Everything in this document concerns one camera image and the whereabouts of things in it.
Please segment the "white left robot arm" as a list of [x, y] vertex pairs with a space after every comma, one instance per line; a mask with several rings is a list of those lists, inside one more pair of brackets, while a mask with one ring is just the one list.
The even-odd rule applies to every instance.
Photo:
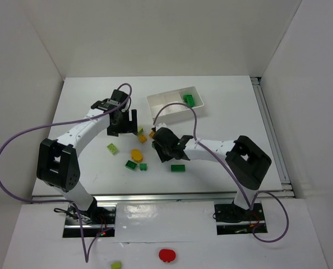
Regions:
[[102, 131], [108, 136], [137, 133], [137, 111], [129, 109], [130, 94], [115, 89], [110, 98], [96, 101], [83, 120], [54, 140], [44, 139], [39, 147], [37, 177], [55, 188], [84, 215], [101, 214], [96, 198], [80, 183], [78, 157]]

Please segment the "dark green rectangular lego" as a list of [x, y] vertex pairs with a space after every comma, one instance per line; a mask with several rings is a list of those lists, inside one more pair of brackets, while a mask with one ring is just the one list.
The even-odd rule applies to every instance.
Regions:
[[137, 166], [138, 166], [138, 164], [131, 161], [131, 160], [128, 160], [125, 164], [125, 167], [129, 170], [132, 170], [132, 171], [134, 171], [137, 168]]

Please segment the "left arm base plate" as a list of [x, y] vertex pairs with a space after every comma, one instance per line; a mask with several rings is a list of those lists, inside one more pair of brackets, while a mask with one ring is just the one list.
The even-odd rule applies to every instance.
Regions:
[[[104, 207], [104, 209], [106, 209], [107, 213], [103, 217], [99, 215], [97, 221], [92, 221], [90, 218], [81, 215], [84, 237], [93, 238], [97, 233], [101, 233], [100, 237], [102, 238], [112, 238], [115, 236], [117, 207], [116, 205], [110, 205]], [[73, 206], [69, 205], [66, 210], [55, 208], [54, 212], [65, 215], [63, 238], [81, 238], [80, 222]]]

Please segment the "small yellow square lego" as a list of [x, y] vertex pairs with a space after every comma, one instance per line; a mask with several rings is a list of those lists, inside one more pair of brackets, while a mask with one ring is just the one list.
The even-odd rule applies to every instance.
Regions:
[[147, 141], [147, 137], [144, 136], [143, 134], [141, 134], [140, 136], [138, 136], [138, 140], [141, 142], [141, 143], [145, 143]]

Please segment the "yellow oval lego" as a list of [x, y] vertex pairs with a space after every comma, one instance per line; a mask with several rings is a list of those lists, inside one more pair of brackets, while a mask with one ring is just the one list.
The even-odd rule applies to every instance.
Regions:
[[144, 159], [142, 152], [138, 149], [131, 150], [131, 158], [136, 163], [141, 163]]

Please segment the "light green curved lego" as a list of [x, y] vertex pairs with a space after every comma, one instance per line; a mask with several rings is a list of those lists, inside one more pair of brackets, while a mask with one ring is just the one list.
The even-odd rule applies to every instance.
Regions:
[[143, 132], [144, 132], [144, 129], [143, 129], [142, 127], [139, 127], [139, 128], [138, 128], [138, 132], [137, 132], [137, 136], [142, 135]]

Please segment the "lime green rectangular lego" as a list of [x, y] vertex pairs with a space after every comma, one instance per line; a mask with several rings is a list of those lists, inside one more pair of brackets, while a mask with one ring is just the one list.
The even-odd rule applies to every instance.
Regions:
[[113, 143], [108, 144], [107, 149], [112, 155], [115, 155], [118, 152], [118, 148]]

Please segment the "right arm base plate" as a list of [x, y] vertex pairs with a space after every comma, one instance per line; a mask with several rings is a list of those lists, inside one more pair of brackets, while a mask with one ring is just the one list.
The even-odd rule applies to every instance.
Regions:
[[252, 211], [239, 209], [232, 203], [215, 204], [214, 209], [212, 218], [216, 221], [217, 235], [267, 233], [261, 203], [255, 203]]

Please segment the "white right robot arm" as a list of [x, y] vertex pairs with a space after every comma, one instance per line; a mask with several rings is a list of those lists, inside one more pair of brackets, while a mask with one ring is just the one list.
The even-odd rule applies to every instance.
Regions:
[[238, 187], [233, 205], [251, 211], [258, 190], [270, 166], [271, 158], [249, 137], [239, 136], [234, 141], [205, 140], [193, 135], [176, 136], [165, 123], [153, 124], [152, 147], [162, 163], [171, 160], [212, 161], [219, 163]]

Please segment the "small dark green lego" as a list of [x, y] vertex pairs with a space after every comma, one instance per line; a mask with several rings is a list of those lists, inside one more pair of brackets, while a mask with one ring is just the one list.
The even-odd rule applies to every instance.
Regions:
[[139, 168], [141, 171], [147, 171], [147, 164], [146, 163], [140, 163]]

